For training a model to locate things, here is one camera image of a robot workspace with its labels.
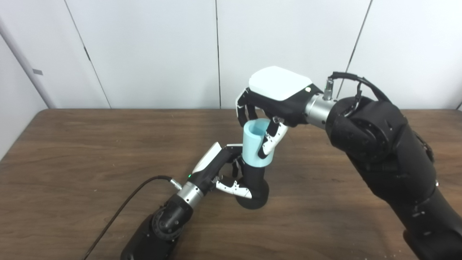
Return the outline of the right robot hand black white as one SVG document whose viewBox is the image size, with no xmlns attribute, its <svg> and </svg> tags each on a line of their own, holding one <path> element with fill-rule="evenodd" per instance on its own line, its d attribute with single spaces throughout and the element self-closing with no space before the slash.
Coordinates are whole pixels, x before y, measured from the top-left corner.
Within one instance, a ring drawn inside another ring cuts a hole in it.
<svg viewBox="0 0 462 260">
<path fill-rule="evenodd" d="M 248 87 L 236 99 L 236 116 L 241 126 L 257 119 L 257 108 L 269 118 L 259 158 L 265 159 L 275 150 L 288 128 L 308 124 L 305 109 L 321 93 L 308 77 L 279 66 L 261 69 L 250 77 Z"/>
</svg>

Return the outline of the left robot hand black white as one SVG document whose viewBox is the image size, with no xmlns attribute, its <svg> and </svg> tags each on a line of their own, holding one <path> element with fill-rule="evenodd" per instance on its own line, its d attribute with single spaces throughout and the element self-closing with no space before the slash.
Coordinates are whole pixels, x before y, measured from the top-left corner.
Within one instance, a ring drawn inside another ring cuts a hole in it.
<svg viewBox="0 0 462 260">
<path fill-rule="evenodd" d="M 232 166 L 231 176 L 220 175 L 224 165 Z M 195 185 L 197 191 L 206 195 L 209 191 L 219 189 L 234 196 L 252 199 L 251 191 L 243 184 L 238 184 L 237 177 L 244 169 L 243 144 L 228 144 L 224 147 L 216 142 L 203 155 L 188 177 L 188 182 Z"/>
</svg>

